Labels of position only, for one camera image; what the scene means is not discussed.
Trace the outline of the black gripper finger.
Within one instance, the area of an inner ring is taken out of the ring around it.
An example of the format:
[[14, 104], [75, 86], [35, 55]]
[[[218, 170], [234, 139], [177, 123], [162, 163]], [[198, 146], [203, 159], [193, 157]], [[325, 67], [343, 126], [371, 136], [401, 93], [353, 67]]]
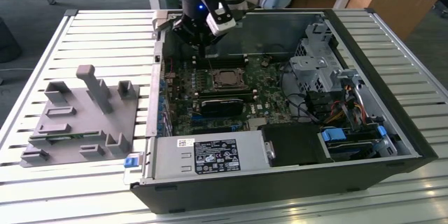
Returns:
[[206, 65], [209, 60], [218, 58], [217, 43], [223, 36], [214, 36], [213, 34], [201, 35], [201, 64]]
[[179, 20], [173, 23], [171, 31], [181, 38], [182, 42], [195, 50], [197, 60], [203, 58], [203, 45], [201, 40], [201, 26], [194, 19], [181, 16]]

